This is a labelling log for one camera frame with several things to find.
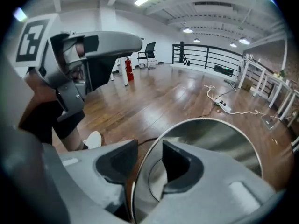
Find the metal pot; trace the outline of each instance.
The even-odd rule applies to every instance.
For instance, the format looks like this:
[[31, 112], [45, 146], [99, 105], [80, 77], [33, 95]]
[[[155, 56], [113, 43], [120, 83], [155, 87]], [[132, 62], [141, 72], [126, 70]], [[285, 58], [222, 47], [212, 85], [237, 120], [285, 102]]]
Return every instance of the metal pot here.
[[159, 203], [167, 173], [162, 163], [162, 141], [174, 141], [231, 156], [262, 177], [258, 154], [246, 135], [233, 125], [211, 118], [188, 119], [164, 132], [151, 146], [132, 187], [131, 210], [140, 223]]

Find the person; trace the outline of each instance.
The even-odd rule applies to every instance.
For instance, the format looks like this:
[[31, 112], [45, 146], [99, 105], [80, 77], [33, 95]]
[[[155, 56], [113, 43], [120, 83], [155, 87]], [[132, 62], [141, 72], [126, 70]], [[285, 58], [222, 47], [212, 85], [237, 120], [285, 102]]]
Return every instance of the person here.
[[[73, 46], [79, 56], [84, 54], [82, 43]], [[56, 59], [62, 68], [65, 65], [63, 54], [63, 47], [60, 47]], [[79, 73], [74, 72], [73, 78], [80, 78]], [[57, 101], [55, 90], [44, 83], [34, 68], [29, 68], [24, 80], [34, 91], [34, 96], [21, 118], [19, 128], [33, 133], [42, 143], [48, 144], [52, 144], [53, 128], [68, 151], [96, 148], [104, 143], [103, 136], [97, 131], [92, 132], [85, 141], [82, 141], [77, 125], [85, 116], [83, 111], [57, 122], [63, 108]]]

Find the fire extinguisher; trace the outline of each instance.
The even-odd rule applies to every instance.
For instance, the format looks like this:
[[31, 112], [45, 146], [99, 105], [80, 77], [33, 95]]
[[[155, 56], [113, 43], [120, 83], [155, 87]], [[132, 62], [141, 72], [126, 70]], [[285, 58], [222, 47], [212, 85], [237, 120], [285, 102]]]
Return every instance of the fire extinguisher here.
[[131, 65], [132, 63], [128, 57], [125, 61], [125, 64], [126, 64], [126, 72], [127, 72], [127, 76], [128, 76], [128, 81], [134, 80], [134, 75], [132, 72], [132, 65]]

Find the ceiling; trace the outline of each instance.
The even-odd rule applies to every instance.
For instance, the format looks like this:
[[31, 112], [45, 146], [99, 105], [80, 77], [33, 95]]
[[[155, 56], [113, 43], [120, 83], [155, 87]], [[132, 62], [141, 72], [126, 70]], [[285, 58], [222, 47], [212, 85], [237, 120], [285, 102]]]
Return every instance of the ceiling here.
[[[43, 12], [48, 9], [64, 12], [68, 4], [99, 0], [31, 0], [28, 6]], [[139, 7], [137, 0], [107, 0], [117, 8], [143, 13], [168, 26], [182, 30], [191, 27], [196, 36], [208, 35], [230, 41], [247, 37], [259, 42], [281, 35], [284, 22], [279, 9], [269, 0], [151, 0]]]

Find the table leg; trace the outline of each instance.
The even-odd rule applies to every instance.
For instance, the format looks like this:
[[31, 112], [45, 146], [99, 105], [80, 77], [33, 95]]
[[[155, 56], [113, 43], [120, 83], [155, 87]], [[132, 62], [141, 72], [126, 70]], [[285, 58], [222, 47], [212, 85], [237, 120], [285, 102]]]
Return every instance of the table leg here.
[[286, 107], [286, 109], [285, 109], [285, 111], [282, 113], [282, 115], [280, 116], [279, 120], [283, 120], [284, 117], [288, 114], [288, 112], [289, 112], [289, 110], [290, 110], [290, 108], [291, 108], [291, 106], [292, 106], [292, 104], [293, 104], [293, 102], [294, 102], [294, 100], [295, 100], [295, 97], [296, 97], [296, 93], [294, 92], [294, 94], [293, 94], [293, 96], [292, 96], [292, 98], [291, 98], [291, 100], [290, 100], [288, 106]]
[[273, 98], [273, 95], [275, 94], [276, 92], [276, 89], [277, 89], [277, 85], [276, 84], [273, 84], [273, 89], [268, 97], [268, 102], [271, 102], [272, 98]]
[[271, 108], [272, 105], [274, 104], [274, 102], [275, 102], [275, 100], [276, 100], [276, 98], [277, 98], [277, 96], [278, 96], [278, 94], [279, 94], [279, 92], [281, 90], [281, 87], [282, 87], [282, 83], [279, 84], [279, 86], [277, 88], [277, 91], [275, 92], [275, 95], [273, 96], [273, 99], [272, 99], [271, 103], [268, 106], [269, 108]]
[[292, 142], [291, 144], [292, 144], [292, 146], [295, 146], [296, 145], [296, 143], [298, 143], [298, 141], [299, 141], [299, 136], [297, 137], [297, 139], [295, 139], [295, 141], [294, 142]]
[[290, 122], [287, 125], [288, 128], [292, 125], [292, 123], [295, 121], [295, 119], [297, 117], [298, 117], [298, 112], [296, 111], [296, 114], [292, 117], [292, 119], [290, 120]]
[[284, 109], [286, 103], [288, 102], [290, 96], [291, 96], [292, 92], [291, 91], [288, 91], [288, 94], [286, 95], [283, 103], [281, 104], [280, 108], [278, 109], [277, 111], [277, 114], [280, 114], [282, 112], [282, 110]]
[[262, 83], [264, 74], [265, 74], [265, 71], [263, 70], [263, 71], [262, 71], [262, 74], [261, 74], [261, 76], [260, 76], [260, 78], [259, 78], [259, 80], [258, 80], [258, 83], [257, 83], [257, 86], [256, 86], [256, 90], [253, 92], [253, 96], [254, 96], [254, 97], [255, 97], [256, 94], [258, 93], [258, 90], [259, 90], [260, 85], [261, 85], [261, 83]]
[[264, 81], [262, 90], [261, 90], [261, 92], [259, 93], [259, 96], [261, 96], [261, 95], [263, 94], [263, 91], [264, 91], [264, 89], [265, 89], [265, 87], [266, 87], [266, 84], [267, 84], [267, 80], [268, 80], [268, 76], [266, 75], [266, 77], [265, 77], [265, 81]]
[[125, 86], [127, 86], [128, 83], [128, 76], [127, 76], [127, 71], [126, 71], [126, 65], [125, 65], [125, 59], [120, 59], [121, 62], [121, 76], [122, 76], [122, 80], [123, 80], [123, 84]]
[[238, 86], [239, 89], [242, 87], [243, 81], [244, 81], [244, 79], [246, 77], [246, 72], [248, 70], [248, 65], [249, 65], [249, 63], [246, 62], [245, 68], [244, 68], [244, 71], [243, 71], [243, 75], [242, 75], [241, 81], [240, 81], [239, 86]]
[[298, 149], [299, 149], [299, 145], [297, 145], [297, 146], [293, 149], [293, 153], [297, 152]]
[[249, 80], [251, 80], [251, 79], [252, 79], [252, 75], [253, 75], [253, 69], [254, 69], [254, 67], [251, 67], [251, 72], [250, 72], [250, 74], [249, 74]]

